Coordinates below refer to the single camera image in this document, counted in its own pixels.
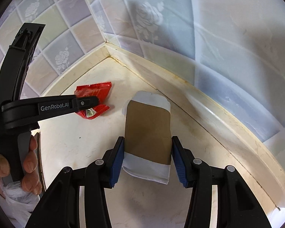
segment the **red snack wrapper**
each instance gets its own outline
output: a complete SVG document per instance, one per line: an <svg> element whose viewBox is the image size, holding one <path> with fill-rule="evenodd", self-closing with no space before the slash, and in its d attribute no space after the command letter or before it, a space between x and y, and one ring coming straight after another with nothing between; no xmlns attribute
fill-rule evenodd
<svg viewBox="0 0 285 228"><path fill-rule="evenodd" d="M111 82L78 86L74 92L76 97L96 96L99 99L99 105L93 107L92 109L79 111L76 113L85 119L94 119L103 114L105 111L107 111L110 108L107 105L103 104L103 102L107 97L107 95L109 94L111 87L112 87Z"/></svg>

